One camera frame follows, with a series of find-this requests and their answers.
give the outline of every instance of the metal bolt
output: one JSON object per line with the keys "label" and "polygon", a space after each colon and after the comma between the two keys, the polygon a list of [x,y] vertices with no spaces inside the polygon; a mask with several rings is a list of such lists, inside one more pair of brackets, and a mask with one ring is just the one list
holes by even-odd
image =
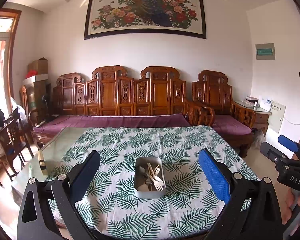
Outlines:
{"label": "metal bolt", "polygon": [[66,174],[60,174],[60,175],[58,176],[58,180],[64,180],[66,177],[67,177]]}
{"label": "metal bolt", "polygon": [[265,177],[263,180],[264,180],[265,183],[268,183],[268,184],[271,183],[271,179],[269,179],[268,177]]}
{"label": "metal bolt", "polygon": [[29,179],[29,184],[34,184],[34,182],[35,182],[35,178]]}
{"label": "metal bolt", "polygon": [[236,172],[235,174],[233,174],[233,176],[235,179],[242,179],[242,175],[240,173]]}

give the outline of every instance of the wooden side table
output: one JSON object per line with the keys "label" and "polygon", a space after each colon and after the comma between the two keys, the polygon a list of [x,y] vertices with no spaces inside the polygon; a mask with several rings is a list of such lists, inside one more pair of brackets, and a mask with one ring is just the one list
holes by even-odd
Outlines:
{"label": "wooden side table", "polygon": [[246,108],[249,108],[249,109],[253,109],[255,112],[256,112],[256,120],[253,124],[253,127],[252,128],[255,128],[255,129],[262,129],[263,131],[263,134],[266,135],[266,132],[268,130],[268,119],[269,119],[269,116],[272,115],[272,113],[270,111],[267,111],[261,107],[253,107],[253,106],[250,106],[242,101],[235,101],[236,103],[238,103],[239,105],[242,105]]}

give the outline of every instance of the green palm leaf pattern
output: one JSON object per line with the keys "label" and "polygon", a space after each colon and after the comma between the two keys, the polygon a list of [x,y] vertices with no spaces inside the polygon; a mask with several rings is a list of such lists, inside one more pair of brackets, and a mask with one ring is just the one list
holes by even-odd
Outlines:
{"label": "green palm leaf pattern", "polygon": [[[100,167],[83,200],[75,204],[90,228],[129,240],[186,237],[211,227],[224,205],[198,163],[199,152],[205,148],[231,172],[258,179],[211,127],[194,126],[88,128],[52,169],[47,180],[69,173],[96,150],[101,157]],[[154,200],[135,195],[135,162],[146,156],[159,156],[163,166],[166,194]],[[49,204],[60,220],[55,201],[49,200]],[[250,200],[245,200],[242,210],[249,204]]]}

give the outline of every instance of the purple seat cushion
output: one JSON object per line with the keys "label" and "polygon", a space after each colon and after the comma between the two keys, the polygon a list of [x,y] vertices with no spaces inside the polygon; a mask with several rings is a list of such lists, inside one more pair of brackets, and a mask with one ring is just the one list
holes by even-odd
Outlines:
{"label": "purple seat cushion", "polygon": [[240,123],[230,115],[216,115],[212,128],[218,134],[245,135],[251,133],[248,126]]}
{"label": "purple seat cushion", "polygon": [[64,127],[186,127],[191,126],[182,114],[158,116],[86,116],[86,115],[61,115],[52,122],[41,127],[34,127],[34,132],[56,135]]}

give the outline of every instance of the blue textured pad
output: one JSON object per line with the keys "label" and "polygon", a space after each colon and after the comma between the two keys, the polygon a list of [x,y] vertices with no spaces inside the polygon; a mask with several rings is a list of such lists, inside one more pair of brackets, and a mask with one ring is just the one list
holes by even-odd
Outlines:
{"label": "blue textured pad", "polygon": [[278,142],[294,153],[298,152],[299,150],[298,145],[284,135],[280,135],[278,137]]}
{"label": "blue textured pad", "polygon": [[227,204],[230,200],[229,183],[217,165],[210,159],[210,156],[206,153],[206,149],[199,153],[199,165],[206,175],[213,191],[216,193],[217,198]]}

